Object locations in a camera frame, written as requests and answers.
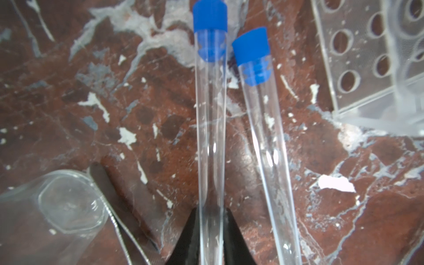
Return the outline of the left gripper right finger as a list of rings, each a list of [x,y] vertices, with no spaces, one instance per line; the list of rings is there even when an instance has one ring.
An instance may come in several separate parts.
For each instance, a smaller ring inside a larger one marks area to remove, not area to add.
[[[226,265],[257,265],[229,208],[224,210],[223,236]]]

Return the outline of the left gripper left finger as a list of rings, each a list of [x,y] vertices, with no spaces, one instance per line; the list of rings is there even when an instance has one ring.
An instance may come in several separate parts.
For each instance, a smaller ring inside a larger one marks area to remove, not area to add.
[[[197,265],[200,248],[199,210],[194,208],[166,265]]]

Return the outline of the glass petri dish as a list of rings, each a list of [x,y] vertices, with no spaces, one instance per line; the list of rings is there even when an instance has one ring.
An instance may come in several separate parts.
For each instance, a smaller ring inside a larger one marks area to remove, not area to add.
[[[40,176],[1,194],[1,264],[75,265],[107,219],[86,174]]]

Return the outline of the metal tweezers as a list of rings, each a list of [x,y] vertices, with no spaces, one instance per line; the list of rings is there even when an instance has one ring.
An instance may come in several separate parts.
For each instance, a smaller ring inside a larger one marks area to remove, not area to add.
[[[163,265],[154,244],[141,229],[141,222],[132,214],[124,199],[118,195],[107,171],[98,162],[88,168],[88,175],[100,193],[114,225],[119,244],[129,265]]]

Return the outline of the clear test tube rack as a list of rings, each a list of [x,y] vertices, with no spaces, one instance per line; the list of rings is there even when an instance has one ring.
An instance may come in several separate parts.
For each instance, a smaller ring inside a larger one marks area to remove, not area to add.
[[[333,117],[424,134],[424,3],[312,1]]]

